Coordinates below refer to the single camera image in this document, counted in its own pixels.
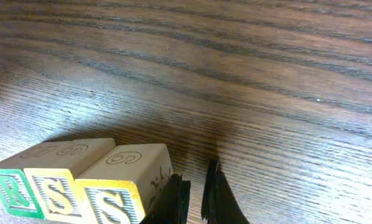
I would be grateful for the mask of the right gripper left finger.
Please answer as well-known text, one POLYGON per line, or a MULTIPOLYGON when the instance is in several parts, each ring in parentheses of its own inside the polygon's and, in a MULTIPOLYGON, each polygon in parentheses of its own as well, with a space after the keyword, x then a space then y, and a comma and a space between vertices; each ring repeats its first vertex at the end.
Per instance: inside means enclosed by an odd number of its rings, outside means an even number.
POLYGON ((151 211, 140 224, 186 224, 191 181, 172 174, 151 211))

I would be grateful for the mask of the yellow S block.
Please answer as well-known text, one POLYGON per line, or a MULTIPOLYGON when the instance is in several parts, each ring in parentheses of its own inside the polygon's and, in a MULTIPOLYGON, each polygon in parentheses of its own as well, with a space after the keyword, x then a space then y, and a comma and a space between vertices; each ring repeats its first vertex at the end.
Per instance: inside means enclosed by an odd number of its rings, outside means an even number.
POLYGON ((140 223, 173 172, 165 144, 115 147, 75 179, 80 223, 140 223))
POLYGON ((42 142, 21 153, 24 173, 46 219, 83 220, 75 179, 115 147, 112 138, 42 142))

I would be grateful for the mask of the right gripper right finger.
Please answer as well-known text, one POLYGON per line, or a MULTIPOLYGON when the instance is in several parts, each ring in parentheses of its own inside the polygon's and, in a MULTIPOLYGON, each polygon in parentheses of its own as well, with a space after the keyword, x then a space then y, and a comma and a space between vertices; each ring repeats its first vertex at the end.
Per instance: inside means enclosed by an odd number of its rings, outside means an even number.
POLYGON ((249 224, 216 159, 211 159, 208 165, 201 217, 208 224, 249 224))

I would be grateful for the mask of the green R block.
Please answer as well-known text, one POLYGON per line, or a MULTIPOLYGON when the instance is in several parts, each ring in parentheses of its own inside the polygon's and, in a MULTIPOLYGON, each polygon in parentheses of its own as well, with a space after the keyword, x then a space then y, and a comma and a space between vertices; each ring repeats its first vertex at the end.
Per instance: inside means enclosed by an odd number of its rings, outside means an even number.
POLYGON ((68 141, 42 142, 0 161, 0 200, 7 213, 18 217, 44 219, 44 213, 26 178, 26 167, 47 167, 52 153, 68 141))

